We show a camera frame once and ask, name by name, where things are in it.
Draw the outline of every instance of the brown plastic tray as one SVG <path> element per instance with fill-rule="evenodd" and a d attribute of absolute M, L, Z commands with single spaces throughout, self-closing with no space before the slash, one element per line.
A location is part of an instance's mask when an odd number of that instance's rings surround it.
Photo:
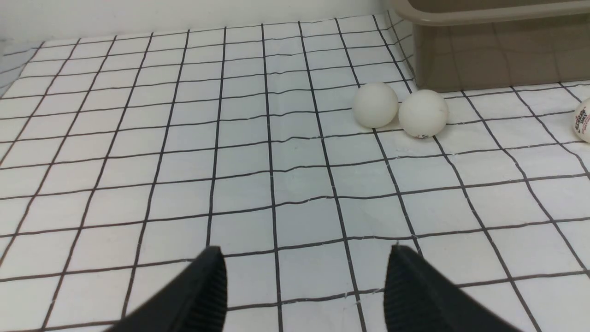
<path fill-rule="evenodd" d="M 420 89 L 590 79 L 590 0 L 386 1 Z M 411 35 L 398 33 L 403 24 Z"/>

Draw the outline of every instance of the ribbed rubber pad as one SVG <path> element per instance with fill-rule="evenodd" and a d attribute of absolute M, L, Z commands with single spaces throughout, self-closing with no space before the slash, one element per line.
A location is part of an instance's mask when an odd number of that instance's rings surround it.
<path fill-rule="evenodd" d="M 221 332 L 227 313 L 227 275 L 223 260 L 217 262 L 178 332 Z"/>
<path fill-rule="evenodd" d="M 209 247 L 109 332 L 221 332 L 226 313 L 223 254 L 218 247 Z"/>
<path fill-rule="evenodd" d="M 519 332 L 407 246 L 393 246 L 383 296 L 389 332 Z"/>

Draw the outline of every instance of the floor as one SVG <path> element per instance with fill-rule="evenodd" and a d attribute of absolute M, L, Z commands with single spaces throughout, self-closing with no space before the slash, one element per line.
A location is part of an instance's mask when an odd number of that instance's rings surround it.
<path fill-rule="evenodd" d="M 218 245 L 225 331 L 384 332 L 398 242 L 523 331 L 587 331 L 590 146 L 571 113 L 590 83 L 447 93 L 435 138 L 371 131 L 360 84 L 416 90 L 388 21 L 13 51 L 29 61 L 0 99 L 0 331 L 102 331 Z"/>

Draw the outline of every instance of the ping pong ball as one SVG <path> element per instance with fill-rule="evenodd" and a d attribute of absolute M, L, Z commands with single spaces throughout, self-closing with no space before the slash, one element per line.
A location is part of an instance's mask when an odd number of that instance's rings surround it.
<path fill-rule="evenodd" d="M 573 112 L 573 131 L 578 137 L 590 143 L 590 128 L 588 122 L 590 121 L 590 98 L 584 100 Z"/>
<path fill-rule="evenodd" d="M 399 124 L 411 136 L 426 138 L 438 134 L 447 124 L 448 105 L 432 90 L 409 95 L 399 107 Z"/>
<path fill-rule="evenodd" d="M 368 128 L 387 125 L 398 113 L 398 95 L 385 83 L 367 83 L 356 92 L 352 113 L 356 121 Z"/>

